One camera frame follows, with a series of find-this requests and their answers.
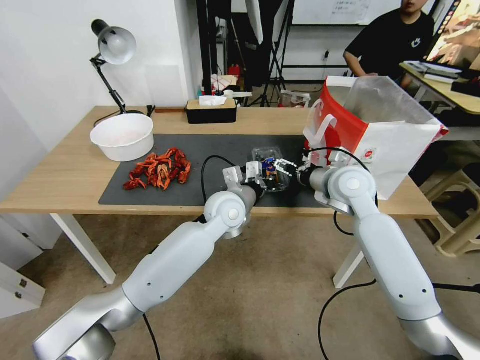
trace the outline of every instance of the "tissue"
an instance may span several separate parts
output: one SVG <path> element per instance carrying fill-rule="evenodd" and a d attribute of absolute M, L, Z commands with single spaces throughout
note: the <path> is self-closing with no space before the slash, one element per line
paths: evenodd
<path fill-rule="evenodd" d="M 218 106 L 225 104 L 226 101 L 227 98 L 223 96 L 200 96 L 200 106 Z"/>

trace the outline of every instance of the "wooden table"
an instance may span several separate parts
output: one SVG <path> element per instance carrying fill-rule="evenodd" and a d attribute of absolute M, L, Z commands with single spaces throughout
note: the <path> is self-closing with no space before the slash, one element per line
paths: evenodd
<path fill-rule="evenodd" d="M 480 115 L 480 99 L 478 97 L 452 91 L 450 90 L 451 84 L 426 79 L 423 74 L 404 62 L 400 64 L 400 67 L 420 86 L 415 95 L 415 100 L 420 101 L 427 91 L 431 91 L 454 108 L 459 108 L 466 113 Z"/>
<path fill-rule="evenodd" d="M 115 215 L 192 215 L 203 212 L 201 206 L 131 206 L 100 205 L 99 199 L 118 163 L 107 159 L 90 142 L 95 120 L 115 111 L 114 107 L 95 107 L 20 185 L 0 203 L 4 213 L 49 213 L 88 262 L 108 283 L 115 272 L 105 261 L 73 214 Z M 185 113 L 154 113 L 155 134 L 246 134 L 300 135 L 308 109 L 241 108 L 237 122 L 190 125 Z M 433 219 L 437 212 L 407 177 L 388 201 L 380 201 L 380 210 L 393 217 Z M 255 207 L 251 214 L 263 217 L 314 216 L 331 217 L 329 208 Z M 336 285 L 344 283 L 360 262 L 361 252 L 350 253 L 336 276 Z"/>

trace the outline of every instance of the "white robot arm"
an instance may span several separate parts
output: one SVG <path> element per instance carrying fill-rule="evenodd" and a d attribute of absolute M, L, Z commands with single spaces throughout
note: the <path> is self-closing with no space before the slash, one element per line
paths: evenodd
<path fill-rule="evenodd" d="M 131 326 L 150 308 L 168 300 L 210 258 L 221 237 L 239 235 L 262 195 L 258 163 L 247 164 L 248 185 L 238 166 L 225 169 L 228 191 L 211 196 L 205 223 L 187 222 L 147 255 L 123 285 L 87 296 L 33 343 L 39 360 L 107 360 L 115 342 L 110 332 Z M 355 237 L 409 338 L 433 355 L 480 359 L 480 343 L 442 314 L 432 283 L 397 223 L 377 209 L 376 186 L 354 166 L 315 169 L 299 176 L 315 199 L 356 219 Z"/>
<path fill-rule="evenodd" d="M 427 273 L 398 224 L 375 205 L 375 181 L 363 168 L 317 168 L 299 174 L 315 199 L 353 215 L 354 236 L 409 339 L 434 356 L 480 359 L 480 341 L 443 315 Z"/>
<path fill-rule="evenodd" d="M 205 204 L 204 220 L 186 222 L 145 256 L 122 286 L 82 299 L 33 343 L 39 360 L 106 360 L 123 330 L 150 308 L 167 301 L 210 258 L 215 243 L 233 238 L 250 218 L 262 190 L 242 184 L 238 166 L 223 171 L 228 191 Z"/>

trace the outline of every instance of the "white table leg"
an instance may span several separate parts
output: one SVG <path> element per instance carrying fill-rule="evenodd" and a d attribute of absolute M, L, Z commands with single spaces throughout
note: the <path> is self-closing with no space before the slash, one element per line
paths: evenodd
<path fill-rule="evenodd" d="M 360 250 L 360 246 L 355 243 L 353 249 L 350 251 L 345 261 L 340 266 L 340 269 L 333 277 L 333 284 L 337 289 L 341 289 L 344 287 L 350 275 L 352 275 L 352 273 L 359 266 L 363 259 L 364 253 L 362 252 L 362 250 Z"/>
<path fill-rule="evenodd" d="M 420 85 L 420 88 L 416 92 L 414 99 L 420 102 L 423 99 L 426 92 L 427 92 L 427 87 Z"/>
<path fill-rule="evenodd" d="M 113 284 L 116 276 L 115 272 L 73 215 L 60 215 L 55 213 L 51 213 L 50 215 L 71 242 L 80 250 L 83 256 L 86 257 L 90 265 L 93 266 L 102 279 L 105 280 L 107 284 Z"/>

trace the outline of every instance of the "black tissue box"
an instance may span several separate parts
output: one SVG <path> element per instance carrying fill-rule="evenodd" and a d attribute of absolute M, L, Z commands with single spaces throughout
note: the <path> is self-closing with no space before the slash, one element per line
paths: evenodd
<path fill-rule="evenodd" d="M 469 82 L 455 81 L 451 83 L 451 90 L 456 93 L 467 94 L 480 98 L 480 83 L 478 79 Z"/>
<path fill-rule="evenodd" d="M 225 104 L 217 106 L 201 106 L 198 100 L 189 100 L 186 117 L 190 124 L 234 123 L 237 121 L 237 104 L 229 98 Z"/>

